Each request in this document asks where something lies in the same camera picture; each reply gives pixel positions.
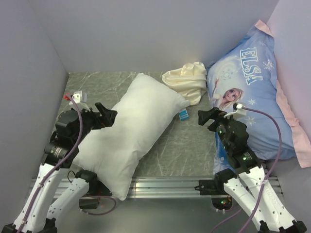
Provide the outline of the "white pillow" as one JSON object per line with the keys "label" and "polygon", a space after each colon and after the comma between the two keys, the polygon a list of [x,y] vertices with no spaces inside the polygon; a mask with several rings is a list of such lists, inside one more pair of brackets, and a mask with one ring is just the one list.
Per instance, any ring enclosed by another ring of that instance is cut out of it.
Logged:
{"label": "white pillow", "polygon": [[119,200],[125,200],[139,160],[148,153],[190,101],[139,73],[113,107],[112,127],[92,130],[80,143],[73,163],[97,174]]}

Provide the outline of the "cream pillowcase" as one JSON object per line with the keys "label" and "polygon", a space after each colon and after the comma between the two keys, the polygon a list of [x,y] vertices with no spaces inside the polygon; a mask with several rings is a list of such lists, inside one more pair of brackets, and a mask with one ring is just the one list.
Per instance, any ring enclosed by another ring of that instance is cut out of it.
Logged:
{"label": "cream pillowcase", "polygon": [[202,62],[187,63],[168,71],[162,75],[162,81],[190,101],[191,106],[198,105],[207,92],[207,70]]}

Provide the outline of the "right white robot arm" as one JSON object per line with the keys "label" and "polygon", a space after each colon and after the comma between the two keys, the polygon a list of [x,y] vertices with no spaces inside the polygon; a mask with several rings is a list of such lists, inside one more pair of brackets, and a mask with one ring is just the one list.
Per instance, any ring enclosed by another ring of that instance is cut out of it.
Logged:
{"label": "right white robot arm", "polygon": [[268,178],[276,164],[266,172],[262,162],[248,146],[247,126],[238,121],[249,109],[235,104],[234,111],[227,113],[214,107],[198,111],[198,124],[213,122],[208,130],[215,132],[227,153],[231,168],[214,176],[214,188],[219,194],[231,196],[248,215],[239,230],[241,233],[253,223],[259,233],[305,233],[307,227],[296,220],[283,205]]}

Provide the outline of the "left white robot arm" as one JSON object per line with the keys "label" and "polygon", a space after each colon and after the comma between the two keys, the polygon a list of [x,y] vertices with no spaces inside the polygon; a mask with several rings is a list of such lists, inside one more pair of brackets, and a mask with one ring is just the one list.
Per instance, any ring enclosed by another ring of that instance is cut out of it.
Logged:
{"label": "left white robot arm", "polygon": [[49,144],[44,149],[39,172],[30,195],[17,219],[3,227],[4,233],[56,233],[66,213],[84,195],[93,195],[98,189],[96,173],[80,170],[69,187],[58,197],[54,195],[69,172],[79,144],[91,132],[113,126],[117,111],[105,108],[80,107],[64,111],[58,117]]}

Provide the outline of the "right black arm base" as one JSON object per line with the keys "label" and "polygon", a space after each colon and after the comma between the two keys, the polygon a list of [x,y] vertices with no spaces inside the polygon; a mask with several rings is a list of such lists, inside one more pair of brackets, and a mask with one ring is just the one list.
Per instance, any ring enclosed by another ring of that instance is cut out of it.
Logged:
{"label": "right black arm base", "polygon": [[199,180],[198,183],[194,189],[199,191],[201,196],[227,195],[224,190],[224,183],[216,180]]}

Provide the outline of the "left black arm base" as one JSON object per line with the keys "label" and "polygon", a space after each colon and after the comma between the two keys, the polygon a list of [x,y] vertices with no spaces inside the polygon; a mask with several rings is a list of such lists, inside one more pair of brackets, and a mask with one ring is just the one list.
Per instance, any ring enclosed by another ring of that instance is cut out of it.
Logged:
{"label": "left black arm base", "polygon": [[87,191],[85,196],[111,197],[112,192],[101,181],[95,181],[89,184],[89,190]]}

